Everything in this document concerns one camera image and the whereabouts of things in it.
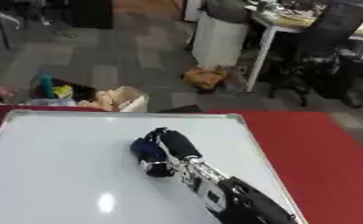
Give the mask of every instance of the chair wheel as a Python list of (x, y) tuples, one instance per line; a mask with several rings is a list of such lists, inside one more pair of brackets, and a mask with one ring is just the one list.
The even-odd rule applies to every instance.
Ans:
[(275, 90), (274, 89), (269, 90), (269, 99), (275, 99), (275, 98), (276, 98)]

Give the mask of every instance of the black office chair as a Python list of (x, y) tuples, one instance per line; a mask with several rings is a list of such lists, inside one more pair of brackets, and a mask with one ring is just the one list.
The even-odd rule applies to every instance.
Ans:
[(339, 47), (362, 23), (363, 4), (350, 0), (329, 2), (320, 17), (297, 35), (293, 53), (274, 66), (271, 75), (279, 78), (271, 81), (269, 98), (275, 98), (276, 90), (288, 88), (299, 95), (301, 106), (307, 106), (306, 95), (314, 86), (315, 78), (338, 70)]

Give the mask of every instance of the robotic hand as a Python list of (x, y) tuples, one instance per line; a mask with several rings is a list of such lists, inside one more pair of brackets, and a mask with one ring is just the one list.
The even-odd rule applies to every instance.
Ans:
[(131, 146), (139, 164), (150, 176), (162, 178), (181, 172), (182, 181), (224, 224), (297, 224), (268, 196), (236, 177), (212, 168), (181, 133), (159, 128)]

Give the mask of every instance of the gray carpet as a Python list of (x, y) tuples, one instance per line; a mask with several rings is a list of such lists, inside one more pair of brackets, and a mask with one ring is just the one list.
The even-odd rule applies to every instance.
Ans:
[(267, 98), (268, 85), (264, 83), (258, 83), (252, 94), (195, 94), (179, 79), (195, 65), (184, 50), (191, 32), (189, 24), (131, 13), (115, 16), (112, 31), (64, 30), (77, 34), (77, 38), (55, 36), (54, 28), (35, 23), (24, 31), (6, 25), (12, 44), (6, 51), (0, 41), (0, 84), (6, 87), (28, 89), (34, 75), (47, 73), (98, 89), (121, 85), (141, 89), (150, 94), (150, 112), (189, 104), (204, 110), (321, 111), (363, 144), (363, 109), (350, 109), (316, 94), (307, 108), (299, 107), (298, 99), (289, 91), (279, 91), (274, 100)]

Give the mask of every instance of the red table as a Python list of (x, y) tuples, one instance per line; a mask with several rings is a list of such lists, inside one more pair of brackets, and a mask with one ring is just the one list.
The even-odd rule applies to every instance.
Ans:
[[(0, 106), (0, 122), (11, 109)], [(311, 112), (212, 113), (244, 117), (310, 224), (363, 224), (363, 148), (330, 117)]]

